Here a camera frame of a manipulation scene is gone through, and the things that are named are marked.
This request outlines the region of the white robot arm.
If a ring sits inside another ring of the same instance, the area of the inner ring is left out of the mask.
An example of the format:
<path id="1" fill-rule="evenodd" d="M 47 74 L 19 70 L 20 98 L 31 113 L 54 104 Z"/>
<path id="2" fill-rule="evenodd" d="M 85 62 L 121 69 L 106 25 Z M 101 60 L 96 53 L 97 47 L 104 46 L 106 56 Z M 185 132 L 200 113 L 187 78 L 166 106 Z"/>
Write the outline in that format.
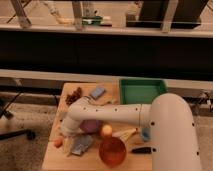
<path id="1" fill-rule="evenodd" d="M 202 171 L 191 109 L 180 96 L 164 93 L 151 104 L 93 105 L 82 97 L 70 105 L 61 123 L 65 137 L 76 134 L 83 120 L 102 120 L 150 127 L 152 171 Z"/>

